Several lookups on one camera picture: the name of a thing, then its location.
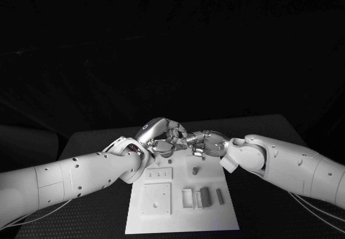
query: white platform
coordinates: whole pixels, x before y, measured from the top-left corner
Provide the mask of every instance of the white platform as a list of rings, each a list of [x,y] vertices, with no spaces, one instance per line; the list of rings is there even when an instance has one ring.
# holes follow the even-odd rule
[[[198,167],[197,175],[193,174],[194,167]],[[213,205],[207,208],[197,204],[197,192],[203,187],[210,189]],[[193,190],[193,208],[184,208],[184,189]],[[223,205],[217,189],[221,189]],[[159,155],[133,183],[126,234],[239,229],[220,158],[206,156],[203,161],[201,157],[193,156],[191,149],[175,152],[171,158]]]

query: textured table surface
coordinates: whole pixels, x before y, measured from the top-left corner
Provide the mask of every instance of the textured table surface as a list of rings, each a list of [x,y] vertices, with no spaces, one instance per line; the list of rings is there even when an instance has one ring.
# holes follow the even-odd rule
[[[282,115],[185,122],[182,125],[188,132],[208,129],[224,133],[230,138],[259,134],[307,146]],[[139,129],[141,126],[76,133],[61,159],[102,151],[120,136],[135,137]],[[24,225],[16,239],[345,238],[345,235],[307,211],[289,193],[255,174],[239,167],[233,174],[226,172],[226,178],[239,231],[126,235],[132,185],[119,179],[112,187],[73,200],[47,218]],[[309,199],[309,202],[337,216],[345,217],[337,206],[314,199]],[[40,210],[27,220],[44,216],[61,205]],[[321,216],[344,229],[341,222],[322,214]]]

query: black table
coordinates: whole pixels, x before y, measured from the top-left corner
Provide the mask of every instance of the black table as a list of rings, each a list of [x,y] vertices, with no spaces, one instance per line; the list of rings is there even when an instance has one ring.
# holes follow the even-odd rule
[[[185,122],[182,125],[188,132],[208,129],[224,133],[230,138],[259,134],[307,146],[282,115]],[[120,136],[135,137],[139,129],[141,126],[76,133],[61,159],[102,151]],[[226,171],[226,178],[240,231],[126,235],[132,185],[119,179],[112,187],[73,200],[47,218],[24,225],[16,239],[345,238],[345,234],[307,211],[285,190],[242,167],[233,174]],[[345,212],[337,206],[314,199],[309,202],[344,217]],[[44,216],[61,205],[40,210],[27,220]],[[321,216],[343,227],[341,222],[322,214]]]

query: robot forearm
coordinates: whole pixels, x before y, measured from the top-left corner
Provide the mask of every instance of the robot forearm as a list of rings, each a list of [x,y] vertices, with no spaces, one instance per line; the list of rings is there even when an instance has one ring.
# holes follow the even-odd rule
[[[240,165],[289,192],[345,208],[345,166],[309,148],[252,134],[230,140],[221,164],[230,172]]]
[[[16,218],[109,187],[141,156],[100,152],[0,173],[0,228]]]

